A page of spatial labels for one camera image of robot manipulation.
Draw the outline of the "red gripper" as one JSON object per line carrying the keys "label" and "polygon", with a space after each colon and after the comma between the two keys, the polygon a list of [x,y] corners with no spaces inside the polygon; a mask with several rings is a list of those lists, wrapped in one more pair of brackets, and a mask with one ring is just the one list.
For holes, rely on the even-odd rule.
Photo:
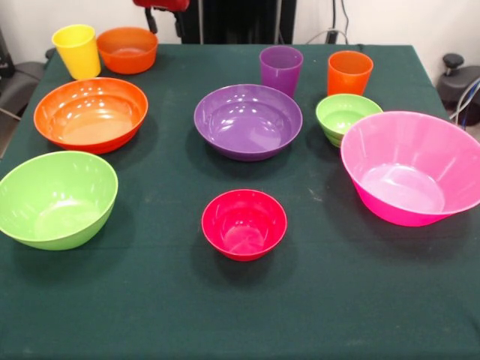
{"label": "red gripper", "polygon": [[179,38],[185,36],[185,25],[182,13],[188,9],[188,0],[133,0],[133,3],[139,7],[145,8],[145,18],[147,20],[149,31],[156,35],[158,33],[157,23],[152,15],[151,8],[159,8],[165,11],[175,11],[175,31]]}

